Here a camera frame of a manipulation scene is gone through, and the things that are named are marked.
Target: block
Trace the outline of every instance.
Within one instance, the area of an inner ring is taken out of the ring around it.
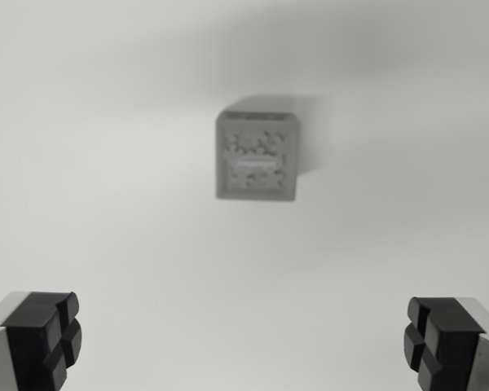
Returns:
[[[0,391],[60,391],[82,347],[76,294],[13,292],[0,303]]]
[[[295,200],[299,133],[290,113],[222,112],[216,121],[217,197]]]

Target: white backdrop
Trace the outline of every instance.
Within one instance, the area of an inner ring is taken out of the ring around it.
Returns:
[[[295,203],[214,120],[298,98]],[[74,291],[65,391],[418,390],[412,296],[489,309],[489,2],[0,1],[0,300]]]

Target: cube face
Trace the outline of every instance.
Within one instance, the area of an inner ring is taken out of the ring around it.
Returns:
[[[295,199],[300,125],[293,114],[223,112],[216,126],[218,198]]]

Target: gray cube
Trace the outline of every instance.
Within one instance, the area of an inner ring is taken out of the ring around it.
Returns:
[[[300,124],[293,114],[225,111],[216,128],[218,198],[295,200]]]

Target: black rubber pad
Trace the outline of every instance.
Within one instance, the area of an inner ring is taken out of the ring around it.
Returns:
[[[485,331],[454,298],[413,297],[404,354],[424,391],[466,391],[478,338]]]
[[[72,292],[33,292],[3,322],[18,391],[61,389],[82,346],[78,311]]]

